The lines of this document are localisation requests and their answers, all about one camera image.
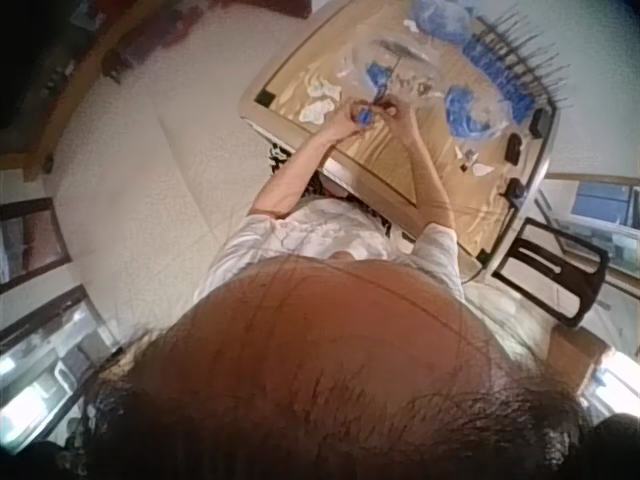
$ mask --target white paper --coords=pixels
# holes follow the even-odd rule
[[[327,97],[333,98],[336,102],[340,101],[342,96],[342,87],[339,85],[332,85],[326,80],[322,81],[322,91]]]
[[[411,30],[411,32],[413,33],[418,33],[420,31],[418,30],[418,25],[416,25],[416,22],[414,22],[413,20],[405,20],[404,26]]]
[[[316,125],[322,125],[327,113],[332,112],[335,109],[335,103],[333,103],[332,100],[325,98],[324,100],[314,102],[303,108],[298,118],[303,123],[315,123]]]
[[[317,80],[311,82],[307,87],[307,93],[311,98],[318,98],[324,95],[324,86]]]
[[[484,177],[485,175],[490,174],[495,170],[495,168],[490,167],[489,165],[485,165],[483,163],[476,163],[473,167],[473,174],[476,177]]]

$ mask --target wooden table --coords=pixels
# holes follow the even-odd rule
[[[240,116],[269,140],[297,149],[319,128],[298,119],[300,111],[317,100],[309,97],[307,86],[315,80],[339,85],[339,59],[345,47],[363,31],[401,34],[429,44],[440,53],[439,66],[447,83],[470,84],[483,95],[498,95],[488,78],[473,68],[458,49],[424,33],[413,34],[403,25],[405,19],[411,18],[410,3],[333,0],[310,19],[299,38],[264,67],[240,101]],[[555,106],[550,103],[548,109],[557,120]],[[535,196],[546,172],[544,152],[554,129],[549,137],[535,140],[528,134],[527,119],[522,128],[509,125],[497,139],[474,146],[480,153],[480,162],[494,168],[488,175],[476,177],[470,170],[464,173],[460,169],[444,102],[432,102],[420,109],[418,121],[453,204],[460,246],[488,266],[510,243],[521,216],[521,209],[510,208],[501,193],[508,180],[516,177],[528,187],[530,200]],[[526,148],[517,167],[504,160],[507,138],[512,132],[525,139]],[[382,122],[364,136],[341,143],[321,171],[407,233],[421,233],[407,154]]]

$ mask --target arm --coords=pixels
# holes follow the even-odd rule
[[[336,143],[363,131],[353,121],[363,102],[348,100],[322,129],[309,138],[298,151],[262,187],[253,201],[249,215],[266,214],[274,218],[286,217],[302,197],[311,176],[327,151]]]
[[[424,227],[435,223],[455,230],[451,201],[438,176],[429,150],[420,136],[415,110],[409,104],[393,100],[392,103],[376,108],[376,111],[409,153],[416,206],[424,221]]]

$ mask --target window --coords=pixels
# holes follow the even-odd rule
[[[571,213],[640,230],[639,199],[637,187],[581,182]]]
[[[117,348],[82,287],[0,331],[0,444],[16,452],[55,428]]]

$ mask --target wall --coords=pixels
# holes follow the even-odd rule
[[[579,185],[568,180],[545,180],[540,188],[555,214],[570,215]]]
[[[635,358],[640,346],[640,300],[603,285],[598,304],[585,316],[582,326],[616,350]]]
[[[0,171],[0,203],[33,200],[44,196],[41,181],[25,184],[21,172]],[[0,295],[0,328],[11,325],[79,284],[79,275],[73,263],[69,263],[5,292]]]
[[[484,0],[496,18],[512,0]],[[518,10],[571,64],[552,172],[640,177],[640,22],[617,0],[523,0]]]

